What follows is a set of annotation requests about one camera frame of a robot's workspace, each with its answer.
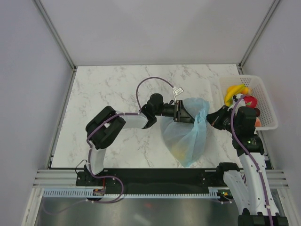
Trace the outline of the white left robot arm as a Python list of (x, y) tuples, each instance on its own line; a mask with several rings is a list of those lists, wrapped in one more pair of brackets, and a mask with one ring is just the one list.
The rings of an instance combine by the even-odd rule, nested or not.
[(118, 112), (111, 106), (100, 111), (86, 126), (87, 143), (90, 146), (86, 163), (89, 171), (87, 181), (93, 186), (101, 184), (106, 148), (114, 142), (122, 129), (148, 129), (157, 122), (157, 116), (169, 117), (174, 122), (194, 122), (182, 100), (164, 103), (162, 95), (158, 93), (151, 95), (137, 113)]

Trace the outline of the yellow fake banana bunch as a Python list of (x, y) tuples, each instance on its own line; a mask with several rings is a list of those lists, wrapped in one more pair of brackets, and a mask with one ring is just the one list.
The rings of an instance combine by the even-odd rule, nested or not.
[(237, 94), (247, 95), (249, 93), (249, 88), (244, 84), (233, 85), (229, 87), (226, 91), (226, 95), (224, 97), (224, 103), (226, 106), (232, 105), (232, 98)]

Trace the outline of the light blue plastic bag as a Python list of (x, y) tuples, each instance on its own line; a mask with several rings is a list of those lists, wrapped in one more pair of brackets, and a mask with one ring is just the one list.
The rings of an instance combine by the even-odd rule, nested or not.
[(183, 167), (189, 167), (205, 151), (206, 116), (209, 111), (209, 102), (202, 98), (192, 97), (184, 99), (183, 104), (194, 118), (194, 122), (175, 122), (171, 117), (162, 117), (160, 129), (163, 142), (170, 152), (174, 145), (187, 146), (187, 158), (178, 162)]

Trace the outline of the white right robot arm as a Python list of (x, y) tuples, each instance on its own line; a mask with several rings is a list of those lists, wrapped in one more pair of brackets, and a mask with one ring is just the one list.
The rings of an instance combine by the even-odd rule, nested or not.
[(262, 140), (255, 133), (256, 111), (241, 106), (223, 106), (206, 117), (208, 123), (232, 135), (232, 145), (242, 164), (224, 162), (217, 167), (216, 182), (227, 185), (237, 205), (240, 226), (287, 226), (287, 217), (280, 216), (273, 200), (268, 178)]

